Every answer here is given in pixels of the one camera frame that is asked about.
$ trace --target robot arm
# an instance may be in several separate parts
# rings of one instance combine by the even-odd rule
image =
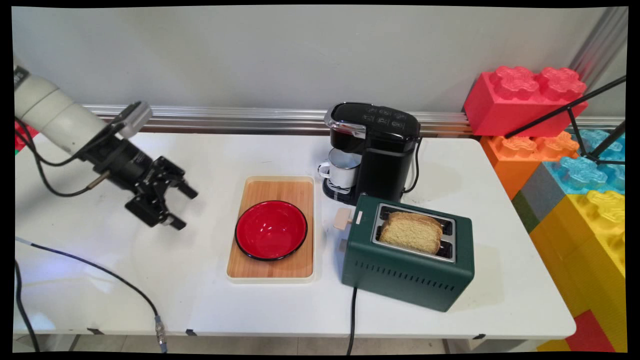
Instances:
[[[190,199],[198,193],[184,179],[184,170],[166,158],[153,161],[127,139],[151,117],[145,102],[128,106],[106,124],[75,104],[50,81],[13,65],[15,118],[42,133],[75,158],[92,163],[93,170],[134,194],[125,207],[149,226],[158,223],[180,230],[186,226],[164,202],[169,187]]]

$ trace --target white mug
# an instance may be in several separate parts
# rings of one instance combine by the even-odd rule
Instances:
[[[329,161],[318,166],[318,174],[339,188],[351,188],[356,183],[356,175],[362,155],[331,149]]]

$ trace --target red bowl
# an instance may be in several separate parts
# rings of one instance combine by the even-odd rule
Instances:
[[[271,200],[253,205],[238,219],[236,243],[247,256],[273,261],[286,258],[307,237],[307,219],[293,204]]]

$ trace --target yellow lego brick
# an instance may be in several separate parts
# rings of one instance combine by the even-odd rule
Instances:
[[[571,351],[566,340],[550,340],[538,346],[538,351]]]
[[[618,271],[625,273],[625,196],[616,192],[590,191],[586,195],[567,195],[601,242]]]
[[[571,316],[576,317],[589,310],[583,295],[564,267],[562,259],[551,246],[551,241],[557,239],[557,233],[549,233],[545,228],[537,226],[529,236],[547,267],[549,275],[551,275],[556,284],[556,288],[560,292]]]
[[[586,239],[594,237],[589,224],[569,195],[565,195],[538,226],[542,226],[548,234],[553,234],[550,242],[560,258],[565,258]]]
[[[564,259],[570,277],[617,352],[627,351],[627,291],[622,262],[610,243],[624,247],[624,234],[597,236]]]

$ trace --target white wall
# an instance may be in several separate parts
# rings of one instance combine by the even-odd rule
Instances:
[[[13,51],[83,104],[460,111],[481,71],[569,66],[602,8],[12,8]]]
[[[620,49],[616,57],[611,61],[607,70],[589,90],[595,90],[603,85],[618,79],[627,73],[627,43]],[[620,84],[593,99],[589,100],[589,106],[582,112],[584,116],[625,116],[627,84]]]

